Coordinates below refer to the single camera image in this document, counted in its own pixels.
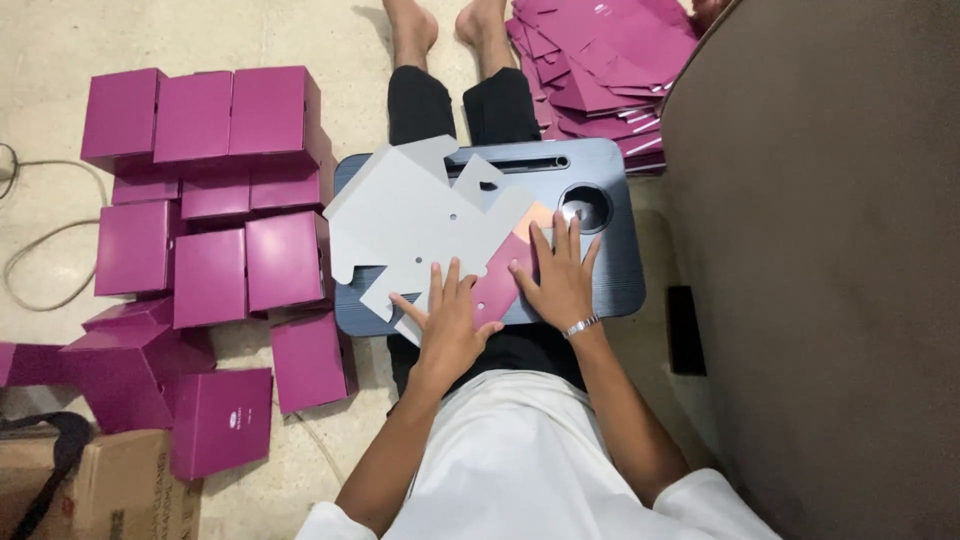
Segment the concrete floor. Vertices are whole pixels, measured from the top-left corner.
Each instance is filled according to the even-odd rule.
[[[466,144],[460,96],[476,84],[477,73],[472,54],[453,37],[454,17],[465,3],[422,2],[441,29],[430,70],[450,89]],[[323,124],[337,158],[369,152],[386,139],[391,43],[379,0],[5,0],[0,51],[0,141],[23,160],[75,160],[90,76],[148,66],[180,75],[305,64],[324,93]],[[104,180],[109,189],[112,178]],[[673,377],[667,368],[664,288],[679,283],[680,272],[666,217],[666,180],[630,182],[648,296],[638,313],[605,324],[641,392],[691,461],[707,465],[717,446],[706,381]],[[97,213],[96,190],[83,171],[28,169],[0,202],[0,259],[59,224]],[[96,238],[93,226],[60,235],[22,262],[13,286],[37,304],[61,298],[93,264]],[[118,302],[92,292],[88,287],[69,306],[48,313],[25,311],[0,292],[0,339],[72,341],[82,334],[83,320]],[[272,363],[265,324],[226,325],[213,337],[221,367]],[[384,340],[356,340],[355,347],[359,395],[303,413],[341,475],[355,465],[396,398]],[[60,404],[85,410],[82,398],[43,388],[11,392],[4,407],[14,416]],[[207,479],[201,537],[292,538],[310,504],[332,501],[339,487],[310,433],[275,409],[269,460]]]

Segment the black strap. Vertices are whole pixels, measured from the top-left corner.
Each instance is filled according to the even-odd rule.
[[[51,412],[28,416],[20,420],[0,421],[0,431],[19,430],[28,426],[35,426],[46,422],[60,431],[57,442],[54,443],[54,473],[50,475],[43,489],[30,503],[30,509],[20,520],[20,524],[13,532],[10,540],[27,540],[34,533],[36,527],[43,520],[43,516],[50,509],[50,502],[57,493],[57,488],[63,479],[80,463],[84,454],[84,447],[93,436],[93,431],[86,419],[73,412]]]

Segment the white shirt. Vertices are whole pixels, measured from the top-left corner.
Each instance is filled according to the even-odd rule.
[[[333,503],[297,540],[375,540]],[[674,483],[645,508],[613,468],[587,394],[496,370],[444,399],[384,540],[778,539],[720,473]]]

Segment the wristwatch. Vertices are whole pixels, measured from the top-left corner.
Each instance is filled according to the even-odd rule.
[[[579,323],[570,327],[569,330],[564,332],[564,339],[570,339],[570,336],[578,331],[585,330],[587,327],[591,327],[600,322],[600,317],[597,317],[596,313],[590,315],[589,319],[580,321]]]

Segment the lap desk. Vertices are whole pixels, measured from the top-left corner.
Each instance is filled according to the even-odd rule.
[[[446,159],[447,174],[456,178],[474,154],[505,173],[500,181],[503,185],[483,186],[485,205],[496,198],[498,188],[522,185],[534,193],[542,205],[563,209],[568,219],[575,212],[581,212],[584,254],[593,237],[603,233],[603,244],[593,269],[593,308],[597,315],[617,317],[640,309],[646,298],[643,267],[623,158],[615,143],[604,138],[581,138],[461,148]],[[369,157],[370,154],[359,154],[340,162],[334,175],[335,192],[343,189]],[[387,323],[360,304],[360,297],[383,269],[358,267],[349,285],[337,283],[337,325],[348,335],[369,337],[396,333],[394,325],[402,316],[399,308]],[[417,296],[405,295],[411,302]],[[522,295],[503,317],[507,325],[539,320]]]

